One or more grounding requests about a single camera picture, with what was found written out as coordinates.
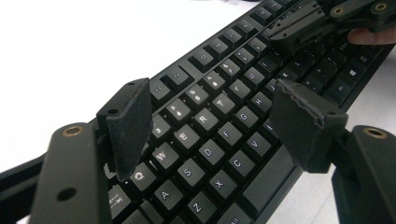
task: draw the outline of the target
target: brass screw insert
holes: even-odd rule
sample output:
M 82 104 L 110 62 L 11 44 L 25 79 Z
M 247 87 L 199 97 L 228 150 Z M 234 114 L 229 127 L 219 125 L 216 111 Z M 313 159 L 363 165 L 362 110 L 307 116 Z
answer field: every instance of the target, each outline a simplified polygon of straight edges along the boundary
M 363 130 L 367 135 L 372 136 L 373 138 L 379 138 L 379 139 L 386 139 L 388 138 L 388 135 L 381 130 L 375 129 L 375 128 L 366 128 Z
M 62 134 L 65 137 L 72 137 L 72 136 L 76 136 L 82 133 L 82 131 L 84 130 L 83 127 L 81 126 L 72 126 L 70 128 L 65 129 Z

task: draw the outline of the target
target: hole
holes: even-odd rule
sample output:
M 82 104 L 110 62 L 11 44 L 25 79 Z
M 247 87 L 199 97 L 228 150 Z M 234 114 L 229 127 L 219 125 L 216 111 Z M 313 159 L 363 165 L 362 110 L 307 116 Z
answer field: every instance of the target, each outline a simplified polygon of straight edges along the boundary
M 344 12 L 344 10 L 342 9 L 342 8 L 336 8 L 335 10 L 334 10 L 334 14 L 336 14 L 336 15 L 339 15 L 339 14 L 341 14 L 341 13 L 343 13 Z
M 375 129 L 375 128 L 366 128 L 363 130 L 366 134 L 374 137 L 374 138 L 379 138 L 379 139 L 386 139 L 388 138 L 388 135 L 381 130 Z
M 73 198 L 76 195 L 77 190 L 74 188 L 67 188 L 62 190 L 61 192 L 58 193 L 58 201 L 64 202 L 67 201 L 71 198 Z
M 108 110 L 107 113 L 108 114 L 117 114 L 117 113 L 119 113 L 119 110 L 118 109 L 111 109 L 111 110 Z
M 62 132 L 62 134 L 65 137 L 72 137 L 72 136 L 76 136 L 76 135 L 79 135 L 80 133 L 82 133 L 82 130 L 84 130 L 84 128 L 81 126 L 72 126 L 70 128 L 65 129 Z
M 385 3 L 380 3 L 375 6 L 375 10 L 377 10 L 377 11 L 385 10 L 385 8 L 387 8 L 387 4 L 385 4 Z

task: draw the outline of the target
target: key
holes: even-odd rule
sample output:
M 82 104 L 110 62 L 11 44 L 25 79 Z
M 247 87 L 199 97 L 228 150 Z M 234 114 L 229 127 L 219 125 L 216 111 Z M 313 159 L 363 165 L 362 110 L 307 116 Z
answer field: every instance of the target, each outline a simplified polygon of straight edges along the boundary
M 189 192 L 194 192 L 203 183 L 205 172 L 195 161 L 188 159 L 178 168 L 177 177 Z
M 158 107 L 161 107 L 163 104 L 165 104 L 169 99 L 171 99 L 175 95 L 159 79 L 150 81 L 149 85 L 151 92 L 151 101 Z
M 192 120 L 194 128 L 205 137 L 209 137 L 218 127 L 219 120 L 206 108 Z
M 175 145 L 186 156 L 189 156 L 201 141 L 200 136 L 188 124 L 178 130 L 173 139 L 175 140 Z
M 243 70 L 247 70 L 256 62 L 254 56 L 244 48 L 241 48 L 233 55 L 233 61 Z
M 165 108 L 164 112 L 173 124 L 180 127 L 190 118 L 191 110 L 177 98 Z
M 233 203 L 218 223 L 251 223 L 251 219 L 236 203 Z
M 256 217 L 270 202 L 293 169 L 294 164 L 289 152 L 285 147 L 280 148 L 244 190 L 241 202 L 246 209 Z
M 152 118 L 151 140 L 161 144 L 172 133 L 172 128 L 159 114 Z
M 242 36 L 238 34 L 234 29 L 226 31 L 224 35 L 220 36 L 220 40 L 222 40 L 231 49 L 236 49 L 244 42 Z
M 120 219 L 125 215 L 125 208 L 131 204 L 131 200 L 120 185 L 116 185 L 108 192 L 108 203 L 113 221 L 120 222 Z
M 227 82 L 235 81 L 242 74 L 242 70 L 230 59 L 221 63 L 216 71 Z
M 218 61 L 222 60 L 231 51 L 231 49 L 218 38 L 210 42 L 205 49 Z
M 238 32 L 244 39 L 251 38 L 254 34 L 257 33 L 256 28 L 254 28 L 249 22 L 246 20 L 239 21 L 235 27 L 235 31 Z
M 260 59 L 264 56 L 270 48 L 266 44 L 262 43 L 257 37 L 254 37 L 247 45 L 245 45 L 247 51 L 249 51 L 256 59 Z
M 201 109 L 209 100 L 209 94 L 207 94 L 206 91 L 197 84 L 193 85 L 188 91 L 186 91 L 185 96 L 187 105 L 194 110 Z
M 242 150 L 238 150 L 228 162 L 230 173 L 239 182 L 244 182 L 251 175 L 254 165 L 254 162 Z
M 237 190 L 235 182 L 223 170 L 213 176 L 209 183 L 209 190 L 222 204 L 230 201 Z
M 245 144 L 245 151 L 256 162 L 262 162 L 272 145 L 259 133 L 254 133 Z
M 242 134 L 230 122 L 227 122 L 218 130 L 216 137 L 228 151 L 233 151 L 238 147 L 241 138 Z
M 210 223 L 210 219 L 216 214 L 218 208 L 202 192 L 187 205 L 188 211 L 198 223 Z
M 160 169 L 164 175 L 169 175 L 177 167 L 179 156 L 167 144 L 164 143 L 152 153 L 155 166 Z
M 235 110 L 235 103 L 230 100 L 224 93 L 221 93 L 212 101 L 212 111 L 218 118 L 225 121 L 227 120 L 233 111 Z
M 153 224 L 163 224 L 163 218 L 161 215 L 155 210 L 155 208 L 151 205 L 149 201 L 144 201 L 139 208 L 146 217 L 149 218 L 150 223 Z
M 212 139 L 209 139 L 199 149 L 197 158 L 207 169 L 214 171 L 224 162 L 225 154 Z
M 272 101 L 259 91 L 247 105 L 259 118 L 264 119 L 269 114 Z
M 218 95 L 225 86 L 225 80 L 216 72 L 211 71 L 202 79 L 201 85 L 212 96 Z
M 172 216 L 182 205 L 184 196 L 172 181 L 168 179 L 154 192 L 154 199 L 166 216 Z
M 157 176 L 143 162 L 136 166 L 130 178 L 133 182 L 134 190 L 141 197 L 145 197 L 157 182 Z
M 126 218 L 122 222 L 122 224 L 131 223 L 149 224 L 149 221 L 143 216 L 143 214 L 139 210 L 135 210 L 128 218 Z
M 195 65 L 198 70 L 205 73 L 213 65 L 216 64 L 216 60 L 204 49 L 198 49 L 190 58 L 189 61 Z
M 257 117 L 247 106 L 242 107 L 233 116 L 233 124 L 245 134 L 252 133 L 253 129 L 259 124 Z
M 164 80 L 175 92 L 180 92 L 184 90 L 184 88 L 186 88 L 190 83 L 192 83 L 193 78 L 184 72 L 180 67 L 176 67 L 167 72 Z
M 251 94 L 251 90 L 239 79 L 227 89 L 229 97 L 238 105 L 243 105 Z
M 258 91 L 262 88 L 268 78 L 263 76 L 256 68 L 249 68 L 242 76 L 241 80 L 253 91 Z

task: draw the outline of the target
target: black plastic part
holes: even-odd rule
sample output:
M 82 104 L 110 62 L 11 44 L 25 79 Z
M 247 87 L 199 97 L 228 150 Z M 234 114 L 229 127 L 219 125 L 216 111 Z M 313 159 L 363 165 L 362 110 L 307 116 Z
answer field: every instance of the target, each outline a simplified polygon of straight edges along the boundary
M 51 137 L 30 223 L 110 223 L 107 183 L 91 124 L 62 127 Z
M 343 135 L 347 114 L 307 87 L 278 79 L 270 121 L 303 170 L 327 173 L 330 145 Z
M 149 79 L 142 78 L 125 84 L 96 114 L 101 134 L 111 143 L 109 168 L 115 168 L 119 181 L 128 178 L 139 162 L 152 130 L 151 111 Z
M 43 156 L 0 174 L 0 223 L 29 216 Z
M 358 180 L 332 177 L 340 223 L 396 223 L 396 137 L 356 126 L 346 145 Z

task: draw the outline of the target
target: function key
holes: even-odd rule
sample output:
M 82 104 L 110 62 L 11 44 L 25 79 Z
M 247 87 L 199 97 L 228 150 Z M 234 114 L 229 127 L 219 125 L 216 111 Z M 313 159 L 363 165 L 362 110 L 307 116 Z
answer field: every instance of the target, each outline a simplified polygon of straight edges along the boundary
M 159 79 L 150 81 L 150 92 L 151 92 L 151 101 L 156 106 L 160 107 L 165 104 L 169 99 L 174 96 L 174 93 L 169 90 L 165 84 Z
M 259 7 L 255 12 L 250 15 L 255 21 L 261 25 L 266 25 L 272 19 L 272 14 L 267 9 Z
M 244 42 L 242 36 L 238 34 L 234 29 L 226 31 L 224 35 L 220 36 L 220 39 L 232 49 L 238 48 Z
M 174 68 L 169 71 L 164 79 L 167 84 L 176 92 L 184 90 L 184 88 L 192 83 L 192 77 L 190 77 L 180 67 Z
M 236 32 L 238 32 L 245 39 L 251 38 L 254 34 L 257 33 L 256 28 L 254 28 L 246 20 L 239 21 L 235 25 L 234 29 Z
M 198 49 L 190 58 L 189 61 L 195 65 L 201 72 L 206 72 L 213 65 L 216 64 L 216 60 L 204 49 Z
M 218 38 L 210 42 L 205 49 L 218 61 L 222 60 L 231 51 L 231 49 Z

